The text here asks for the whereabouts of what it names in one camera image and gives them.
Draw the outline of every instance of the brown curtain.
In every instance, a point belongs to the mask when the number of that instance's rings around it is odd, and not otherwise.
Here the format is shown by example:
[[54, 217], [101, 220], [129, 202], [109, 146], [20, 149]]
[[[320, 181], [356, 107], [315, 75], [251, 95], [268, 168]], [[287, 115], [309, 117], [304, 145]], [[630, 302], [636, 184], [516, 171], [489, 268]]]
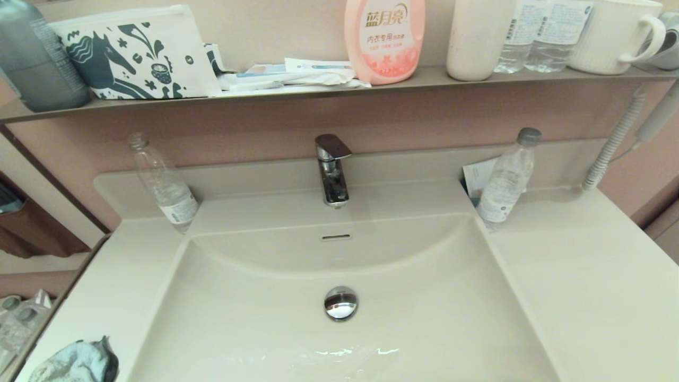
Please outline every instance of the brown curtain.
[[2, 172], [0, 181], [24, 201], [18, 211], [0, 213], [0, 249], [20, 258], [37, 255], [65, 258], [90, 250]]

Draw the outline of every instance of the gray towel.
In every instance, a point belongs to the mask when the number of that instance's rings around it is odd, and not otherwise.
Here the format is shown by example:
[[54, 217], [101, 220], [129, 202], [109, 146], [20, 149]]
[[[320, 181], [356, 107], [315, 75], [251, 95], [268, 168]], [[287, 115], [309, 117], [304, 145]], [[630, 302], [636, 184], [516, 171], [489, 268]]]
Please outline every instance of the gray towel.
[[29, 382], [112, 382], [117, 373], [118, 358], [104, 337], [66, 346], [36, 367]]

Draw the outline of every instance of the faucet handle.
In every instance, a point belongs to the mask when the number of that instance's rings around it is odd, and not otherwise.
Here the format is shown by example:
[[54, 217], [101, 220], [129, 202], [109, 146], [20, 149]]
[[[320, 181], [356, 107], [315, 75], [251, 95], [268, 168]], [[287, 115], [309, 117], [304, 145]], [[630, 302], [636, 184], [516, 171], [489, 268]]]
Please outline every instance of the faucet handle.
[[323, 162], [346, 158], [352, 152], [344, 142], [334, 134], [323, 134], [316, 137], [316, 155]]

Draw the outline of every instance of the sink overflow hole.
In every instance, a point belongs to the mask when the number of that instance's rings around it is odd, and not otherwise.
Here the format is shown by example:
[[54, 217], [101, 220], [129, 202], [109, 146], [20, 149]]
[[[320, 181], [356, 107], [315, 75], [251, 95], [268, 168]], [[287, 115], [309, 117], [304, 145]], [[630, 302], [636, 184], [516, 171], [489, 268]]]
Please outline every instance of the sink overflow hole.
[[336, 240], [349, 240], [351, 239], [351, 235], [346, 234], [346, 235], [333, 235], [333, 236], [324, 236], [321, 237], [321, 241], [336, 241]]

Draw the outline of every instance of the mug handle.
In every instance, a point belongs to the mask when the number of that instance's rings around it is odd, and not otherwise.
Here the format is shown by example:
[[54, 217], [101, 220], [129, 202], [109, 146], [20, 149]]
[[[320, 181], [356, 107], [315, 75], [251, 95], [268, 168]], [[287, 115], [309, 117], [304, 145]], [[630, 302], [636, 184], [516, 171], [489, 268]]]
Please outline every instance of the mug handle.
[[651, 16], [650, 14], [645, 14], [641, 16], [641, 19], [639, 19], [639, 22], [646, 24], [651, 27], [651, 34], [653, 37], [651, 37], [650, 44], [646, 48], [643, 53], [639, 54], [638, 56], [632, 56], [629, 53], [624, 53], [618, 57], [618, 61], [621, 63], [636, 63], [639, 61], [644, 61], [648, 60], [651, 58], [654, 54], [658, 53], [660, 48], [663, 46], [663, 42], [665, 42], [665, 25], [663, 24], [662, 21], [660, 21], [658, 18]]

